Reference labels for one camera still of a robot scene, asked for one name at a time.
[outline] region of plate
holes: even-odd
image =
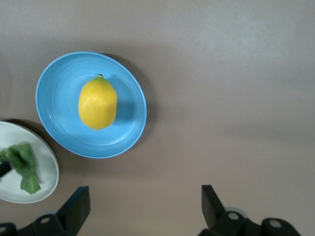
[[[114,122],[102,130],[87,127],[79,117],[82,87],[102,74],[117,93]],[[50,63],[39,78],[36,107],[47,132],[61,146],[80,156],[108,158],[130,149],[147,118],[142,89],[119,62],[94,52],[74,52]]]
[[[41,189],[32,195],[21,190],[22,177],[12,170],[0,178],[0,199],[13,203],[35,203],[47,198],[57,187],[59,168],[55,154],[33,131],[17,124],[0,121],[0,150],[23,142],[31,144]]]

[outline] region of beige table surface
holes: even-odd
[[[35,204],[0,201],[0,222],[24,227],[88,185],[79,235],[195,236],[206,227],[201,185],[260,224],[315,224],[315,1],[2,0],[0,118],[54,150],[60,181]],[[35,89],[75,51],[111,54],[147,99],[129,151],[89,159],[45,131]]]

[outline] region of lemon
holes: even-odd
[[[81,121],[94,130],[110,126],[116,117],[117,94],[113,86],[99,74],[82,88],[79,98]]]

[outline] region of blue plate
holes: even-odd
[[[114,87],[118,102],[113,124],[95,131],[80,120],[82,87],[102,74]],[[102,54],[66,54],[43,71],[36,88],[36,107],[47,132],[64,148],[81,156],[108,158],[131,148],[146,123],[144,94],[134,76],[120,63]]]

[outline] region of screw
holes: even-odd
[[[238,215],[234,212],[229,213],[228,217],[230,217],[231,220],[238,220],[239,219]]]
[[[40,223],[45,224],[45,223],[47,223],[49,220],[50,220],[49,217],[45,217],[45,218],[42,218],[42,219],[40,220]]]
[[[274,228],[281,228],[281,223],[278,220],[270,220],[269,224]]]
[[[6,226],[0,227],[0,233],[3,233],[3,232],[5,232],[5,231],[6,231]]]

